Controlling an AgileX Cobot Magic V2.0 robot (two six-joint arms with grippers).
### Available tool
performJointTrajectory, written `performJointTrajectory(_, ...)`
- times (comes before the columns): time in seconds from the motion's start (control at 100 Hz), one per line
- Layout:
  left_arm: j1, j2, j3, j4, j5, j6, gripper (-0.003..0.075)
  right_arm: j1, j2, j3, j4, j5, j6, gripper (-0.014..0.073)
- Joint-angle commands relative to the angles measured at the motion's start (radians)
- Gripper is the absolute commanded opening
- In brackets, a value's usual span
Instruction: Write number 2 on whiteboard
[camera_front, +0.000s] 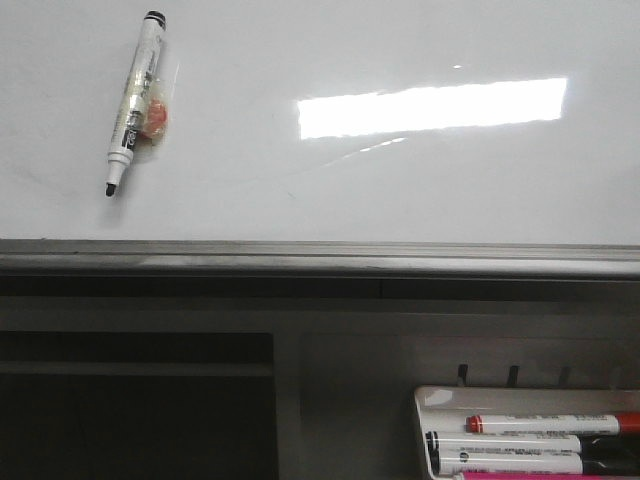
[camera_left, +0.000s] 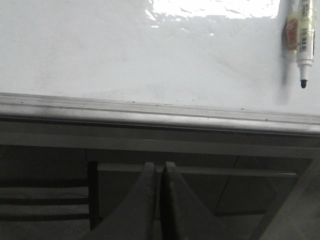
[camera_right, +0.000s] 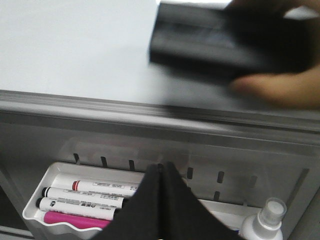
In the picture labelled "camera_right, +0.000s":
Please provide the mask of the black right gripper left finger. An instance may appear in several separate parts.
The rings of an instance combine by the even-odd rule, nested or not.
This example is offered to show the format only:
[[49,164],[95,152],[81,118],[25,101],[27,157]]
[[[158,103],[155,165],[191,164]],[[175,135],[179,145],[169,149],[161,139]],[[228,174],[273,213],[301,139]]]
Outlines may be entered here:
[[161,174],[149,165],[135,194],[94,240],[158,240]]

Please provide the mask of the person's bare hand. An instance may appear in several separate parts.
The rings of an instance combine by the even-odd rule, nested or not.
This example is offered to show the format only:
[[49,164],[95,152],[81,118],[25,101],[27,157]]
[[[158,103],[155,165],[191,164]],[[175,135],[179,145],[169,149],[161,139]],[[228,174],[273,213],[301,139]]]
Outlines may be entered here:
[[[284,16],[291,9],[302,6],[320,12],[318,0],[233,0],[226,8],[252,14]],[[235,79],[230,85],[231,89],[279,108],[319,110],[320,20],[311,20],[308,29],[313,50],[313,63],[308,70],[300,73],[247,75]]]

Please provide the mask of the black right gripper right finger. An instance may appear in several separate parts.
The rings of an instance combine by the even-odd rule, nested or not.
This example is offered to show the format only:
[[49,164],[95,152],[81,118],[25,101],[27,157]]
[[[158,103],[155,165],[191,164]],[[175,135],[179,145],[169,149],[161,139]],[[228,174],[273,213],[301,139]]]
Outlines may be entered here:
[[172,162],[162,170],[161,214],[165,240],[240,240],[196,198]]

